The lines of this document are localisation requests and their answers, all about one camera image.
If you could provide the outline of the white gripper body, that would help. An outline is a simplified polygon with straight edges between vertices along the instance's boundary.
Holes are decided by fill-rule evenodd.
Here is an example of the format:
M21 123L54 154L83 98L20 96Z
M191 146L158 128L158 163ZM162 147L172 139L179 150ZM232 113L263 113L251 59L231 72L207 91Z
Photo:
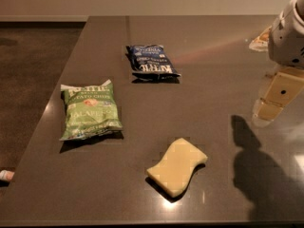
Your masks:
M274 20L268 52L280 65L304 67L304 0L291 0Z

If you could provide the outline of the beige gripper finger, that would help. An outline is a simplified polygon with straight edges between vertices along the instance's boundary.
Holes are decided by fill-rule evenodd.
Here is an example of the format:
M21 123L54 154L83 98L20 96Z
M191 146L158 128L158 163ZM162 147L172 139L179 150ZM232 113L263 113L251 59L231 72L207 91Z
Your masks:
M255 126L270 124L304 89L304 70L293 66L276 66L266 73L253 106Z

